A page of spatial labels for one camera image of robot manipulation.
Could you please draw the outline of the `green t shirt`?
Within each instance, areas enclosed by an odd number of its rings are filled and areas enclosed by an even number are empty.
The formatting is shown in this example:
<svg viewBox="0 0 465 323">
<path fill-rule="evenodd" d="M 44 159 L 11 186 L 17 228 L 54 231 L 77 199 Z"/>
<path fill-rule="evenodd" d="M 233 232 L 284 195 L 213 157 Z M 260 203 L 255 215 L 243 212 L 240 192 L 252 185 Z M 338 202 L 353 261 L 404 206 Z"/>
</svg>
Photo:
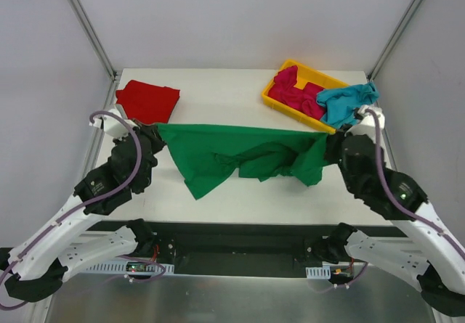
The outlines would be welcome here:
<svg viewBox="0 0 465 323">
<path fill-rule="evenodd" d="M 162 123 L 158 133 L 196 200 L 233 173 L 259 181 L 290 176 L 315 186 L 328 165 L 323 132 Z"/>
</svg>

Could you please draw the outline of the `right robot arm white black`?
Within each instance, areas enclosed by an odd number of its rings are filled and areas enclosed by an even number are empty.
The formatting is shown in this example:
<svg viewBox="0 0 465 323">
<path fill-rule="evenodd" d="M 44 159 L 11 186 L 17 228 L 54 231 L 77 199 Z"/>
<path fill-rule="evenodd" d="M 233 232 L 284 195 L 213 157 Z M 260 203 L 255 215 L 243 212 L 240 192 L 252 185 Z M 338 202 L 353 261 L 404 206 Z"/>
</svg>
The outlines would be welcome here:
<svg viewBox="0 0 465 323">
<path fill-rule="evenodd" d="M 337 264 L 367 262 L 417 290 L 435 311 L 464 316 L 464 246 L 436 214 L 424 190 L 384 162 L 384 151 L 366 135 L 336 133 L 326 140 L 324 158 L 341 172 L 347 191 L 392 224 L 398 240 L 371 237 L 340 223 L 312 243 L 312 254 Z"/>
</svg>

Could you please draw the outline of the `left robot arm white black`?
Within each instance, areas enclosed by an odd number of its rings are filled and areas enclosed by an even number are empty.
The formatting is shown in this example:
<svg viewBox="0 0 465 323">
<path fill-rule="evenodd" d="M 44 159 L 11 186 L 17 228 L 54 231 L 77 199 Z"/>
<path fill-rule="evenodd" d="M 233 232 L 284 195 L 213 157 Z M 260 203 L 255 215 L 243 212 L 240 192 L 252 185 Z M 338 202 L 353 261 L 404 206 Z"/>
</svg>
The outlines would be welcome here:
<svg viewBox="0 0 465 323">
<path fill-rule="evenodd" d="M 120 255 L 149 255 L 155 235 L 141 218 L 90 242 L 74 241 L 150 185 L 164 142 L 155 125 L 114 139 L 106 163 L 88 172 L 57 214 L 29 240 L 1 249 L 1 283 L 9 297 L 35 303 L 92 265 Z"/>
</svg>

